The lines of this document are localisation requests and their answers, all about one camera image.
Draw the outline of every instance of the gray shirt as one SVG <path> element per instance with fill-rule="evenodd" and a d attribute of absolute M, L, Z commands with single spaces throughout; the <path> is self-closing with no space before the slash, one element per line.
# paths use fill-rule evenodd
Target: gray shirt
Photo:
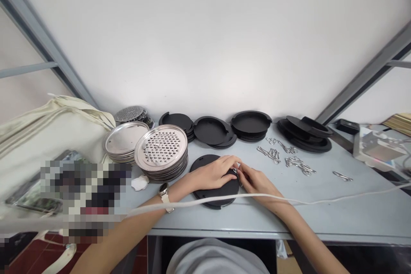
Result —
<path fill-rule="evenodd" d="M 167 274 L 269 274 L 252 252 L 205 238 L 181 246 L 167 268 Z"/>

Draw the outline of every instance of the watch strap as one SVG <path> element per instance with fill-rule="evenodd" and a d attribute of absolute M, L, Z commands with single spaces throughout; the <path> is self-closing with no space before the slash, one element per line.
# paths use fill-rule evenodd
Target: watch strap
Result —
<path fill-rule="evenodd" d="M 163 203 L 170 203 L 170 200 L 168 199 L 168 194 L 164 194 L 161 196 L 161 201 L 163 201 Z M 167 208 L 166 211 L 168 213 L 171 213 L 174 211 L 174 208 Z"/>

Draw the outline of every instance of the wristwatch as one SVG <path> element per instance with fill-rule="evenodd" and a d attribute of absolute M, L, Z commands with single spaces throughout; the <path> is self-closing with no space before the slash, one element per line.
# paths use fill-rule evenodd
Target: wristwatch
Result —
<path fill-rule="evenodd" d="M 163 203 L 170 203 L 170 200 L 168 199 L 168 187 L 168 183 L 164 183 L 163 185 L 161 185 L 160 190 L 158 192 Z M 174 211 L 174 208 L 167 208 L 166 211 L 168 213 L 171 213 Z"/>

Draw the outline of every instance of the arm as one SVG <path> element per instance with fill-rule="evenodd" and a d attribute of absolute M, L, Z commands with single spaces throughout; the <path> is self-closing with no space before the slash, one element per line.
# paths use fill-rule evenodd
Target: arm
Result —
<path fill-rule="evenodd" d="M 284 197 L 261 171 L 242 163 L 238 175 L 244 188 L 250 194 L 261 193 Z M 255 199 L 287 225 L 305 256 L 318 273 L 348 273 L 290 203 L 270 197 L 256 197 Z"/>
<path fill-rule="evenodd" d="M 231 167 L 237 168 L 237 163 L 241 163 L 241 160 L 235 156 L 222 156 L 211 164 L 186 174 L 169 188 L 170 202 L 178 202 L 199 189 L 220 188 L 228 181 L 237 179 L 235 175 L 225 175 Z M 158 195 L 142 206 L 155 203 L 162 203 Z M 124 219 L 109 231 L 101 243 L 92 244 L 87 248 L 71 274 L 110 273 L 164 214 L 166 210 L 163 209 Z"/>

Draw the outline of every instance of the person's left hand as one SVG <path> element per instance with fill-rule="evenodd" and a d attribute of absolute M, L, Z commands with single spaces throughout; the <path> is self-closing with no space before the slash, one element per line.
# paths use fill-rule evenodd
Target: person's left hand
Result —
<path fill-rule="evenodd" d="M 237 179 L 233 174 L 225 174 L 228 169 L 238 168 L 237 163 L 241 162 L 234 155 L 226 155 L 187 174 L 192 191 L 220 188 L 228 181 Z"/>

